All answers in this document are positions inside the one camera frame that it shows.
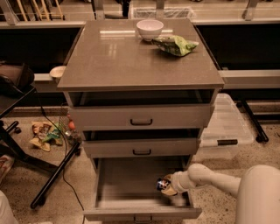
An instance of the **white object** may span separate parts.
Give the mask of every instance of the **white object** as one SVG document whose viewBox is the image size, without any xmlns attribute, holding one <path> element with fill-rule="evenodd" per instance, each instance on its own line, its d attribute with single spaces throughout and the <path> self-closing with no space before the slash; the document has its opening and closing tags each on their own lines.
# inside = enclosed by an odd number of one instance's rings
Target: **white object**
<svg viewBox="0 0 280 224">
<path fill-rule="evenodd" d="M 65 69 L 66 69 L 66 66 L 56 66 L 51 70 L 50 75 L 53 78 L 60 79 L 62 77 Z"/>
<path fill-rule="evenodd" d="M 228 94 L 217 94 L 208 127 L 201 135 L 201 143 L 193 160 L 234 158 L 240 145 L 252 144 L 254 137 L 240 111 Z"/>
<path fill-rule="evenodd" d="M 0 191 L 0 223 L 18 224 L 11 210 L 9 201 L 2 191 Z"/>
<path fill-rule="evenodd" d="M 192 164 L 187 171 L 169 176 L 169 188 L 178 193 L 211 185 L 237 198 L 236 224 L 279 223 L 280 171 L 275 167 L 256 165 L 236 178 L 211 171 L 203 164 Z"/>
<path fill-rule="evenodd" d="M 141 20 L 136 24 L 140 36 L 146 40 L 151 41 L 157 38 L 164 28 L 164 24 L 156 19 Z"/>
<path fill-rule="evenodd" d="M 152 7 L 136 7 L 132 4 L 129 6 L 129 19 L 147 19 L 156 17 L 156 9 Z M 196 18 L 192 7 L 164 7 L 164 18 Z"/>
</svg>

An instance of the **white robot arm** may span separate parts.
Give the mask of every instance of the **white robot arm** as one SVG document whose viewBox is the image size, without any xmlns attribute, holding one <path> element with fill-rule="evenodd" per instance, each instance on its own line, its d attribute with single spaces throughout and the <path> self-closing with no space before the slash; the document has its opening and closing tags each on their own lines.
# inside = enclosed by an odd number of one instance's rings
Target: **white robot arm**
<svg viewBox="0 0 280 224">
<path fill-rule="evenodd" d="M 237 199 L 236 224 L 280 223 L 280 171 L 267 165 L 248 169 L 241 178 L 192 164 L 187 171 L 169 174 L 161 181 L 167 195 L 186 192 L 201 185 L 217 187 Z"/>
</svg>

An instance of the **countertop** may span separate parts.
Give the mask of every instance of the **countertop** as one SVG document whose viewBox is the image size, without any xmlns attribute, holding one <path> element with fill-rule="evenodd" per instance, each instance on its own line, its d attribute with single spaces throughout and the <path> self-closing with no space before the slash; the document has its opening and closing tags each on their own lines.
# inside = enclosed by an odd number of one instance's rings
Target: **countertop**
<svg viewBox="0 0 280 224">
<path fill-rule="evenodd" d="M 199 45 L 176 57 L 142 40 L 138 20 L 87 21 L 58 90 L 222 88 L 223 80 L 193 24 L 185 18 L 160 20 L 163 36 L 179 35 Z"/>
</svg>

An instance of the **closed drawer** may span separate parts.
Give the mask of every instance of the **closed drawer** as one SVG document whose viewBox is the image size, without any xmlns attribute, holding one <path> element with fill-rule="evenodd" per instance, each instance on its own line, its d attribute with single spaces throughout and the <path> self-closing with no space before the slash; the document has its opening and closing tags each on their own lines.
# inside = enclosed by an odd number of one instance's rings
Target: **closed drawer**
<svg viewBox="0 0 280 224">
<path fill-rule="evenodd" d="M 167 197 L 157 190 L 158 178 L 183 169 L 180 157 L 104 158 L 98 163 L 94 209 L 89 221 L 196 219 L 188 193 Z"/>
<path fill-rule="evenodd" d="M 83 148 L 92 158 L 193 155 L 199 129 L 88 131 Z"/>
<path fill-rule="evenodd" d="M 119 108 L 70 108 L 76 129 L 138 130 L 206 127 L 214 108 L 208 104 Z"/>
</svg>

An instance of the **drawer cabinet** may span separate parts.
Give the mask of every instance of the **drawer cabinet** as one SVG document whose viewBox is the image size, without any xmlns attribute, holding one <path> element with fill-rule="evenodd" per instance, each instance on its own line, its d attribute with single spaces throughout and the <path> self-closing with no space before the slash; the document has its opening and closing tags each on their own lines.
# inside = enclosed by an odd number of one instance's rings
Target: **drawer cabinet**
<svg viewBox="0 0 280 224">
<path fill-rule="evenodd" d="M 104 158 L 99 162 L 94 208 L 84 212 L 89 221 L 151 223 L 164 219 L 195 219 L 188 193 L 165 197 L 157 180 L 183 169 L 181 157 Z"/>
<path fill-rule="evenodd" d="M 212 111 L 208 104 L 69 109 L 79 131 L 206 127 Z"/>
<path fill-rule="evenodd" d="M 188 193 L 166 197 L 156 183 L 196 153 L 223 81 L 188 19 L 161 21 L 198 41 L 193 53 L 175 57 L 147 44 L 136 20 L 87 21 L 59 81 L 97 175 L 93 207 L 84 212 L 89 221 L 151 223 L 201 213 Z"/>
</svg>

